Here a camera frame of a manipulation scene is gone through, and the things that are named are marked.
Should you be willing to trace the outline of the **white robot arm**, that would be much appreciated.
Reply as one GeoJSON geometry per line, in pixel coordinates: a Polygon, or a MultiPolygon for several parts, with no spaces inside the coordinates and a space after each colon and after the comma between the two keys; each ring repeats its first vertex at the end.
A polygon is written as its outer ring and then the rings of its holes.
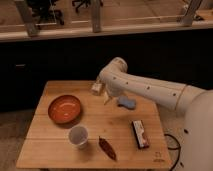
{"type": "Polygon", "coordinates": [[[127,73],[120,57],[99,73],[110,96],[129,91],[185,115],[180,164],[183,171],[213,171],[213,90],[127,73]]]}

